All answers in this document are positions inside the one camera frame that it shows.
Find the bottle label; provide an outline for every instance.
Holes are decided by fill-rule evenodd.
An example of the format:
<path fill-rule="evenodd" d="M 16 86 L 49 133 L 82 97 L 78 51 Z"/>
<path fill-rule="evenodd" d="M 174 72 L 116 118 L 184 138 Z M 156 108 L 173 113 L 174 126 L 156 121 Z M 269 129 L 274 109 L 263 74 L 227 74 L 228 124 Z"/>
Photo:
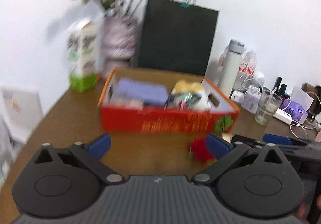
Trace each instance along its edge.
<path fill-rule="evenodd" d="M 240 71 L 240 72 L 245 72 L 247 65 L 248 65 L 247 63 L 242 62 L 242 63 L 240 64 L 239 71 Z"/>
<path fill-rule="evenodd" d="M 255 71 L 255 67 L 254 66 L 249 66 L 248 67 L 248 70 L 247 70 L 247 73 L 249 75 L 253 75 L 254 74 L 254 71 Z"/>

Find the green and white carton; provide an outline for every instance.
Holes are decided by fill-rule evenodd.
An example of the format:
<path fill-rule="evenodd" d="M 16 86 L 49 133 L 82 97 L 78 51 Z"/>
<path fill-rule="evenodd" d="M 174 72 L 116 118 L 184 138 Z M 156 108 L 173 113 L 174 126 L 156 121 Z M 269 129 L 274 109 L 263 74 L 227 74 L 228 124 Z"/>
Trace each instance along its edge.
<path fill-rule="evenodd" d="M 68 30 L 70 88 L 83 92 L 97 83 L 98 28 L 90 19 L 84 18 Z"/>

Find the purple package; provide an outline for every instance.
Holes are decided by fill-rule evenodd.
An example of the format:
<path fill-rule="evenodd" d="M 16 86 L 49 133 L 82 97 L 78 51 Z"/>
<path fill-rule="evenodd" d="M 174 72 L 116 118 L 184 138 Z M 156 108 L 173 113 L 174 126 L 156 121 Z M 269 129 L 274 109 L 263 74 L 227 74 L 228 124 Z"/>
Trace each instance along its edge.
<path fill-rule="evenodd" d="M 308 114 L 301 105 L 290 99 L 285 99 L 280 109 L 291 115 L 292 120 L 296 122 L 299 122 L 304 114 Z"/>
<path fill-rule="evenodd" d="M 134 81 L 128 78 L 120 79 L 116 94 L 141 100 L 144 104 L 161 106 L 164 106 L 168 99 L 167 88 L 164 85 Z"/>

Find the yellow and white plush toy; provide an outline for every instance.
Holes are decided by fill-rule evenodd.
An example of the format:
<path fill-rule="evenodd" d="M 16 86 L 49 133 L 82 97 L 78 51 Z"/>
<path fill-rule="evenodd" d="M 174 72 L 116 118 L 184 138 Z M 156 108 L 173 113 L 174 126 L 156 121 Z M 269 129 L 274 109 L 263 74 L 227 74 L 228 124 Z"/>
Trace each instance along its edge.
<path fill-rule="evenodd" d="M 180 80 L 174 86 L 171 94 L 176 95 L 180 93 L 196 93 L 201 96 L 201 99 L 197 103 L 191 105 L 193 110 L 208 111 L 212 107 L 208 99 L 208 94 L 206 94 L 204 87 L 200 83 L 188 83 L 185 80 Z"/>

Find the vase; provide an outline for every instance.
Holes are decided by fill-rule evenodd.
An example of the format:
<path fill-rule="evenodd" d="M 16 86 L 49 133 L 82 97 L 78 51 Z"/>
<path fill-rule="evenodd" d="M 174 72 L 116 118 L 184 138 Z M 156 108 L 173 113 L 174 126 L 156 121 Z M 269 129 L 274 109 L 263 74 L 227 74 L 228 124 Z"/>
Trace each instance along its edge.
<path fill-rule="evenodd" d="M 105 16 L 102 37 L 103 78 L 116 67 L 129 67 L 135 53 L 137 21 L 131 16 Z"/>

